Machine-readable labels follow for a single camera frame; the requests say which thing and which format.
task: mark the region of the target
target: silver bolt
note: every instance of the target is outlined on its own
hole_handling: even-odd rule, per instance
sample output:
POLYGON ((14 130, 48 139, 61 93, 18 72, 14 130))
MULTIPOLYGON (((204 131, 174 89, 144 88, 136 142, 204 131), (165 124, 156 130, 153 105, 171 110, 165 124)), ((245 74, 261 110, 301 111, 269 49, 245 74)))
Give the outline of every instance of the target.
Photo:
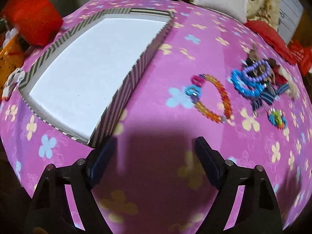
POLYGON ((227 160, 225 160, 225 164, 228 165, 228 166, 232 166, 234 163, 233 163, 232 160, 227 159, 227 160))
POLYGON ((47 171, 50 171, 50 170, 52 170, 53 169, 53 164, 48 164, 47 166, 46 166, 46 170, 47 171))
POLYGON ((263 166, 262 165, 257 165, 257 170, 262 172, 264 170, 263 166))
POLYGON ((83 165, 85 163, 85 159, 78 159, 77 164, 78 165, 83 165))

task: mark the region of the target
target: red cushion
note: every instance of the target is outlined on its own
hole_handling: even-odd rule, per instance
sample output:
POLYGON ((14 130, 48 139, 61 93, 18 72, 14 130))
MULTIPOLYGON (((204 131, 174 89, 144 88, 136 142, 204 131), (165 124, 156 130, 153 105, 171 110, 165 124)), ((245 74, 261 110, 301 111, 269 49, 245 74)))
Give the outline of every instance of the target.
POLYGON ((266 43, 273 47, 275 52, 283 57, 285 61, 287 61, 291 65, 296 64, 292 52, 289 50, 283 39, 266 22, 248 20, 244 25, 251 29, 253 32, 258 33, 265 40, 266 43))

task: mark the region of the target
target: box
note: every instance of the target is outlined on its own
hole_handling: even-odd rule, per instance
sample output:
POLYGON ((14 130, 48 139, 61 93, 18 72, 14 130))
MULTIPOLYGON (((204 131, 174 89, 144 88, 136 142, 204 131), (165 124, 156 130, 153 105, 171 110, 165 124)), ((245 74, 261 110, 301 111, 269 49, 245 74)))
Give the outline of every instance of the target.
POLYGON ((137 8, 91 15, 35 61, 18 87, 22 98, 50 126, 98 147, 112 134, 173 18, 170 11, 137 8))

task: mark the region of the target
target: bed sheet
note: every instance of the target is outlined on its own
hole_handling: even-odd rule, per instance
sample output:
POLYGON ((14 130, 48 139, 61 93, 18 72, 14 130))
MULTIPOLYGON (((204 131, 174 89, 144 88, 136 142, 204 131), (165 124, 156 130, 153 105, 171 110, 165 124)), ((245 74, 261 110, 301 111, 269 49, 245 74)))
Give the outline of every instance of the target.
MULTIPOLYGON (((193 140, 198 136, 240 166, 263 165, 277 195, 284 227, 291 224, 312 189, 312 106, 298 68, 284 62, 244 25, 207 9, 168 0, 92 0, 64 18, 56 39, 96 11, 117 7, 170 10, 175 21, 116 125, 117 151, 93 190, 113 233, 196 232, 216 196, 194 154, 193 140), (295 102, 285 95, 274 102, 275 108, 286 113, 288 128, 283 131, 272 126, 265 113, 255 117, 250 102, 230 81, 231 70, 241 67, 254 42, 260 56, 281 63, 300 89, 300 99, 295 102), (191 76, 202 73, 216 77, 228 92, 233 115, 225 124, 202 116, 184 93, 191 76)), ((35 50, 24 69, 29 70, 47 48, 35 50)), ((222 114, 215 87, 206 83, 202 91, 206 107, 222 114)), ((35 117, 17 91, 1 104, 0 135, 9 162, 30 195, 47 164, 71 165, 90 152, 89 147, 35 117)), ((82 228, 71 189, 66 190, 74 222, 82 228)), ((227 227, 235 223, 242 195, 240 187, 227 227)))

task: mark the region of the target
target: beaded bracelet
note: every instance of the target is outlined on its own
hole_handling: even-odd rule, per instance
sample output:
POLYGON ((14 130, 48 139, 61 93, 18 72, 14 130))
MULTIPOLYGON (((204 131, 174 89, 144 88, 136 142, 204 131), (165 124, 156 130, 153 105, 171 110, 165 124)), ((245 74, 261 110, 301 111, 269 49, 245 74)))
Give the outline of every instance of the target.
POLYGON ((248 81, 248 82, 261 82, 263 81, 265 78, 267 78, 270 74, 270 65, 267 61, 264 61, 264 60, 260 60, 260 61, 257 61, 255 62, 253 65, 251 66, 248 66, 246 68, 244 68, 242 70, 242 74, 243 74, 243 77, 248 81), (248 76, 247 73, 255 70, 257 67, 259 67, 260 65, 264 64, 266 66, 266 71, 265 73, 263 73, 262 75, 260 76, 257 76, 257 77, 251 77, 251 76, 248 76))
POLYGON ((285 119, 285 113, 282 110, 275 110, 274 108, 270 108, 267 111, 268 120, 271 124, 278 129, 285 129, 287 127, 287 121, 285 119))
POLYGON ((230 99, 227 96, 227 92, 225 91, 220 81, 218 81, 216 78, 208 74, 201 74, 199 76, 196 76, 196 75, 192 76, 191 82, 193 83, 193 85, 188 86, 185 89, 185 93, 191 97, 192 102, 195 104, 195 107, 197 108, 197 110, 200 111, 207 118, 217 123, 220 123, 220 122, 225 123, 227 119, 229 119, 230 116, 232 115, 232 108, 231 108, 230 99), (224 105, 224 115, 218 115, 210 111, 199 100, 199 97, 202 94, 201 87, 204 85, 206 81, 211 82, 214 86, 216 86, 219 93, 221 94, 221 99, 224 105))
POLYGON ((233 82, 233 85, 235 87, 236 90, 238 90, 240 92, 240 94, 242 94, 244 97, 259 97, 260 93, 263 91, 263 86, 261 83, 257 83, 257 82, 249 82, 246 80, 246 78, 243 77, 242 72, 240 72, 239 70, 233 70, 232 71, 232 77, 231 80, 233 82), (240 79, 244 84, 247 85, 247 87, 249 88, 253 88, 253 90, 250 89, 244 89, 240 83, 239 80, 240 79))

